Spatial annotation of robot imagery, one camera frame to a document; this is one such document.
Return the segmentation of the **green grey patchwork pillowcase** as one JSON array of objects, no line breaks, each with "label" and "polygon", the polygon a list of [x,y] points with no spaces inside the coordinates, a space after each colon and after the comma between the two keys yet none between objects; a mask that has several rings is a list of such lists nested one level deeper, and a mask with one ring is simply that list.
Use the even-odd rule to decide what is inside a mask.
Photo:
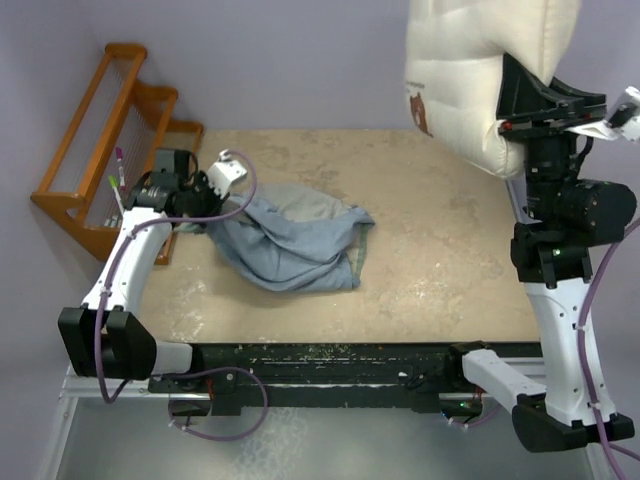
[{"label": "green grey patchwork pillowcase", "polygon": [[265,183],[241,213],[180,233],[205,234],[242,277],[272,292],[354,290],[375,225],[363,208],[294,183]]}]

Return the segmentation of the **cream pillow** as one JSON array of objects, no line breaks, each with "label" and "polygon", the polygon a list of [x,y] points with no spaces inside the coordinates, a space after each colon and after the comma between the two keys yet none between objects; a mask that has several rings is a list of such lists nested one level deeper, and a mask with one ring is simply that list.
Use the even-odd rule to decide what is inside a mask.
[{"label": "cream pillow", "polygon": [[524,169],[524,149],[498,132],[503,58],[549,83],[565,54],[579,1],[413,1],[405,91],[415,126],[501,179]]}]

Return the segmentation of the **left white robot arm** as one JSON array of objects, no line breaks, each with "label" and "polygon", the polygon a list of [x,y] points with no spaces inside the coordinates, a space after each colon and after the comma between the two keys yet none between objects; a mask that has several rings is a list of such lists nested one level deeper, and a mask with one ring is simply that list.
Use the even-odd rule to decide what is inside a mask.
[{"label": "left white robot arm", "polygon": [[202,387],[206,369],[192,359],[192,347],[156,339],[138,318],[140,303],[176,219],[219,215],[232,185],[246,175],[228,153],[201,170],[187,150],[156,150],[152,169],[130,187],[118,237],[98,281],[79,306],[59,315],[76,375],[145,380],[170,374],[184,392]]}]

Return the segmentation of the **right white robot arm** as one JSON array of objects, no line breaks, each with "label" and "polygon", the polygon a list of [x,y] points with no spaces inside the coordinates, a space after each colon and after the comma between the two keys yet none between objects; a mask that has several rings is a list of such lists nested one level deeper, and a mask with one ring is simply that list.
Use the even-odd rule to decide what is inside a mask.
[{"label": "right white robot arm", "polygon": [[587,298],[594,286],[590,249],[623,239],[637,200],[623,184],[579,172],[593,141],[638,140],[639,92],[627,88],[609,110],[604,95],[543,82],[509,55],[502,76],[499,131],[524,147],[528,215],[514,227],[510,257],[534,310],[546,380],[529,379],[477,341],[451,346],[446,383],[493,396],[533,453],[631,438],[632,420],[604,385]]}]

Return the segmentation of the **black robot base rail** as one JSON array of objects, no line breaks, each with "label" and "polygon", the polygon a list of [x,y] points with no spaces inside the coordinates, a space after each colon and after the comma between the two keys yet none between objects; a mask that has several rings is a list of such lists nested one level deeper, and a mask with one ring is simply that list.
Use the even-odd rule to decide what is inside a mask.
[{"label": "black robot base rail", "polygon": [[448,370],[446,343],[197,344],[186,377],[156,376],[153,393],[198,413],[244,407],[400,408],[472,422],[487,395]]}]

